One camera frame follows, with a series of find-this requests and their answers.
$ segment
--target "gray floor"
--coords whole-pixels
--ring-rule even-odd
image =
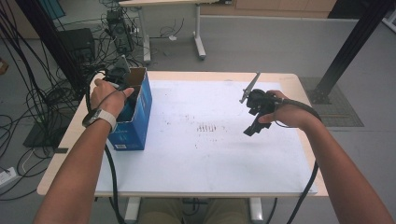
[[[191,38],[152,40],[155,53],[148,70],[272,72],[299,77],[321,77],[341,48],[355,21],[274,20],[257,18],[202,17],[202,39],[207,57],[201,61]],[[0,52],[5,54],[3,43]],[[364,124],[360,128],[330,128],[333,136],[357,163],[385,205],[396,218],[396,34],[380,24],[361,52],[338,81],[338,86]],[[25,87],[13,64],[0,77],[0,114],[17,118],[25,110]],[[21,145],[32,127],[31,120],[17,129],[1,166],[15,166],[26,151]],[[36,179],[22,181],[6,196],[20,195],[36,187]],[[42,200],[31,194],[11,202],[0,202],[0,223],[30,223]],[[280,198],[273,223],[285,223],[297,199]],[[265,217],[273,199],[263,198]],[[205,207],[189,218],[199,223]],[[294,223],[336,223],[328,198],[307,198]],[[93,204],[91,223],[116,223],[108,199]]]

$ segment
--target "cardboard box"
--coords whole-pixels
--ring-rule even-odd
[[[151,89],[146,68],[131,68],[125,75],[127,86],[134,87],[125,107],[117,118],[116,130],[108,136],[115,150],[143,150],[149,126]]]

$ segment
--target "cable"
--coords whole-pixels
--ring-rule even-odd
[[[309,112],[310,114],[312,114],[313,116],[315,116],[317,119],[319,119],[319,120],[321,121],[321,118],[320,118],[319,114],[317,113],[317,111],[315,111],[315,109],[312,108],[312,107],[309,106],[309,105],[306,105],[306,104],[303,104],[303,103],[301,103],[301,102],[294,101],[294,100],[291,100],[291,99],[283,99],[283,98],[281,99],[281,98],[276,98],[276,97],[272,97],[272,98],[270,98],[269,100],[270,100],[270,101],[273,101],[273,102],[276,103],[276,104],[281,104],[281,105],[284,104],[284,105],[295,105],[295,106],[298,106],[298,107],[300,107],[301,109],[303,109],[303,110]],[[298,210],[300,209],[300,206],[301,206],[301,204],[303,203],[303,200],[305,199],[306,195],[308,194],[308,191],[311,189],[312,185],[314,184],[314,181],[315,181],[315,178],[316,178],[316,176],[317,176],[317,173],[318,173],[318,163],[315,161],[315,163],[314,163],[314,168],[312,169],[312,174],[311,174],[311,176],[310,176],[310,178],[309,178],[309,180],[308,180],[308,183],[307,183],[306,186],[305,186],[305,189],[303,190],[302,194],[300,195],[300,198],[299,198],[299,200],[298,200],[296,206],[295,206],[294,209],[293,209],[293,212],[292,212],[292,214],[291,214],[291,216],[290,216],[290,218],[289,218],[289,220],[288,220],[288,224],[290,224],[290,223],[294,220],[295,216],[297,215],[297,212],[298,212]]]
[[[5,168],[3,168],[3,167],[1,167],[1,166],[0,166],[0,169],[2,169],[3,171],[5,171],[6,174],[8,174],[8,175],[11,173],[8,169],[5,169]]]
[[[181,25],[180,25],[180,27],[178,28],[178,30],[177,30],[176,32],[174,32],[172,35],[177,35],[177,34],[180,32],[181,28],[183,28],[183,25],[184,25],[184,18],[183,18],[183,20],[181,21]],[[150,37],[150,39],[169,38],[169,37],[170,37],[170,34],[171,34],[173,31],[175,31],[175,26],[176,26],[176,20],[175,20],[174,27],[164,26],[164,27],[162,27],[162,28],[160,29],[160,36]],[[171,29],[171,31],[167,31],[167,32],[164,32],[164,33],[163,33],[163,29],[165,29],[165,28]]]
[[[122,218],[120,214],[120,209],[119,209],[119,191],[117,187],[117,173],[116,173],[116,168],[114,166],[114,161],[113,158],[111,157],[110,150],[108,149],[107,145],[105,145],[105,153],[108,158],[108,163],[110,164],[110,170],[111,170],[111,177],[112,177],[112,182],[113,182],[113,203],[112,206],[114,207],[114,212],[116,213],[116,218],[119,224],[124,224],[125,220]]]
[[[14,200],[17,200],[17,199],[20,199],[20,198],[26,197],[27,195],[29,195],[29,194],[32,194],[32,193],[34,193],[34,192],[36,192],[36,191],[37,191],[37,189],[34,189],[34,190],[30,191],[30,192],[27,192],[27,193],[25,193],[25,194],[22,194],[21,196],[15,197],[15,198],[9,198],[9,199],[0,199],[0,202],[9,202],[9,201],[14,201]]]
[[[276,204],[277,204],[277,198],[274,199],[274,205],[273,205],[273,208],[272,208],[272,210],[271,210],[271,214],[270,214],[270,216],[269,216],[268,219],[267,219],[266,224],[270,224],[271,219],[272,219],[272,217],[273,217],[273,215],[274,215],[274,212],[275,212],[275,210],[276,210]]]
[[[44,140],[42,143],[39,143],[36,140],[33,144],[52,145],[52,147],[30,148],[21,155],[18,162],[15,161],[17,163],[16,170],[18,174],[21,175],[21,179],[13,184],[9,189],[0,193],[0,196],[3,196],[16,188],[23,178],[39,176],[47,169],[46,166],[33,173],[33,170],[38,168],[38,164],[51,158],[53,149],[57,147],[57,144],[59,144],[66,130],[63,125],[67,126],[68,123],[66,122],[71,120],[73,114],[77,110],[78,104],[76,103],[78,103],[78,98],[77,94],[71,90],[70,82],[59,77],[59,67],[56,69],[55,74],[51,73],[51,60],[49,60],[49,55],[43,45],[43,42],[40,42],[41,50],[43,51],[43,60],[41,60],[29,43],[18,32],[13,12],[11,8],[9,8],[7,0],[1,1],[0,3],[0,37],[5,44],[10,57],[14,61],[21,75],[23,84],[27,89],[25,97],[27,110],[23,112],[19,118],[13,119],[8,115],[0,115],[2,120],[7,119],[6,122],[2,122],[0,126],[0,160],[2,160],[4,155],[7,153],[11,139],[16,132],[17,127],[19,127],[20,121],[26,118],[33,119],[35,123],[39,125],[42,133],[42,139]],[[30,51],[34,57],[28,57],[27,54],[25,54],[26,50]],[[15,53],[17,53],[17,57],[21,58],[21,60],[16,59],[14,56]],[[39,71],[39,73],[44,72],[50,84],[49,88],[45,90],[41,89],[35,82],[35,70],[29,64],[31,60],[37,60],[41,65],[42,70]],[[29,163],[32,163],[37,159],[39,162],[33,163],[33,166],[30,168],[27,167]],[[22,196],[1,199],[0,201],[16,200],[33,192],[35,192],[35,190],[23,194]]]
[[[199,199],[198,198],[192,198],[192,213],[189,214],[189,213],[186,213],[186,212],[183,211],[183,215],[191,217],[191,216],[193,216],[193,215],[198,213],[199,208],[200,208]]]

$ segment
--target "pants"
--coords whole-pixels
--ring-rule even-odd
[[[144,198],[140,205],[139,224],[180,224],[181,199]],[[206,209],[204,224],[248,224],[245,199],[213,199]]]

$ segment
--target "person's right hand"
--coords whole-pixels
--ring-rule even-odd
[[[124,107],[126,98],[128,98],[133,88],[127,88],[124,91],[117,91],[110,83],[97,78],[94,81],[96,87],[91,94],[91,108],[100,107],[112,114],[115,118],[119,116]]]
[[[267,93],[271,93],[277,98],[289,99],[281,91],[268,91]],[[306,125],[313,120],[317,120],[317,118],[295,105],[278,105],[274,113],[259,117],[259,123],[270,123],[275,120],[279,120],[290,127],[304,130]]]

